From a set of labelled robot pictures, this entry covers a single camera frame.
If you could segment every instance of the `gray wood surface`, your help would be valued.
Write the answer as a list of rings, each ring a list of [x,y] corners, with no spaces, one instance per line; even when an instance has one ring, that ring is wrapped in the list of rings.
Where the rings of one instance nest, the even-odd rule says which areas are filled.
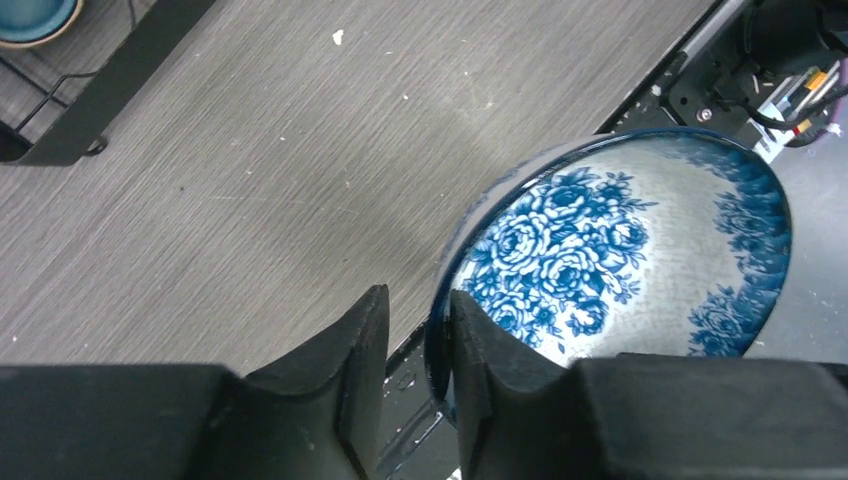
[[[710,3],[221,0],[103,155],[0,169],[0,361],[244,372],[373,283],[394,348],[477,193],[594,130]]]

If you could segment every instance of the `floor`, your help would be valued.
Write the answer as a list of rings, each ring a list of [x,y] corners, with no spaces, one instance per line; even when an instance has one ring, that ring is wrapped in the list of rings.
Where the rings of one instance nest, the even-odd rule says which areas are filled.
[[[477,193],[592,132],[711,3],[220,0],[104,154],[0,172],[0,361],[246,372],[374,283],[394,348]]]

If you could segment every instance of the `blue bowl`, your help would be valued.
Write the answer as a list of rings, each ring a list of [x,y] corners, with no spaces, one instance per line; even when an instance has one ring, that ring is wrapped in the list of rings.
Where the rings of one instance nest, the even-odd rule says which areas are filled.
[[[29,44],[55,34],[71,20],[78,1],[0,1],[0,41]]]
[[[554,147],[486,191],[445,249],[425,339],[433,393],[453,410],[452,289],[563,367],[622,352],[739,356],[777,302],[791,239],[778,179],[721,135]]]

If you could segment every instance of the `screw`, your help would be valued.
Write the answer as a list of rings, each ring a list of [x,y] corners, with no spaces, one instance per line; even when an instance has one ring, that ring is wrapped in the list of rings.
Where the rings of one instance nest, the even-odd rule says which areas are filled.
[[[713,111],[710,110],[709,108],[705,108],[703,110],[700,110],[698,112],[698,114],[695,115],[695,118],[697,118],[698,121],[702,122],[702,123],[708,122],[708,121],[710,121],[711,118],[713,118]]]

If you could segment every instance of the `black dish rack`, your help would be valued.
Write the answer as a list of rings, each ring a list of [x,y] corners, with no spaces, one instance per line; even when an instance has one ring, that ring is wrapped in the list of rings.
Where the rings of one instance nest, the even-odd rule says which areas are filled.
[[[215,0],[85,0],[62,36],[0,50],[0,163],[68,166],[108,145],[109,123]]]

